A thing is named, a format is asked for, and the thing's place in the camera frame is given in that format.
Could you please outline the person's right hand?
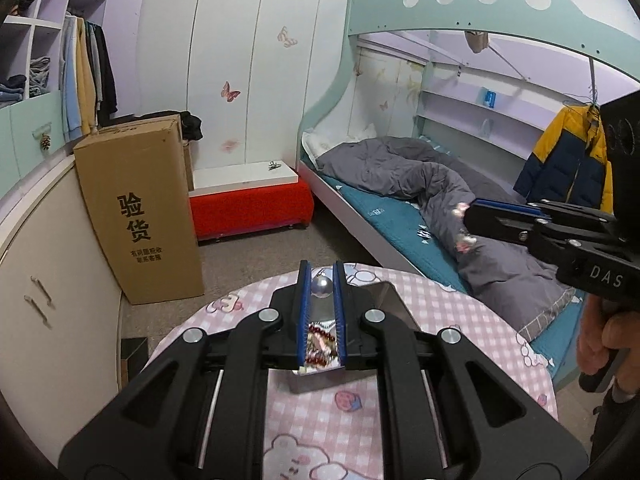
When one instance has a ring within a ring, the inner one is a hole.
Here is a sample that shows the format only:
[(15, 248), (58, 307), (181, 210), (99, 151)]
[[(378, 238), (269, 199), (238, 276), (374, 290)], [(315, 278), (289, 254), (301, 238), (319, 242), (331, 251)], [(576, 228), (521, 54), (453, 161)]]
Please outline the person's right hand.
[(610, 350), (628, 350), (615, 374), (613, 398), (627, 402), (639, 393), (639, 313), (613, 315), (606, 320), (603, 300), (588, 295), (577, 341), (577, 364), (587, 375), (594, 375), (608, 362)]

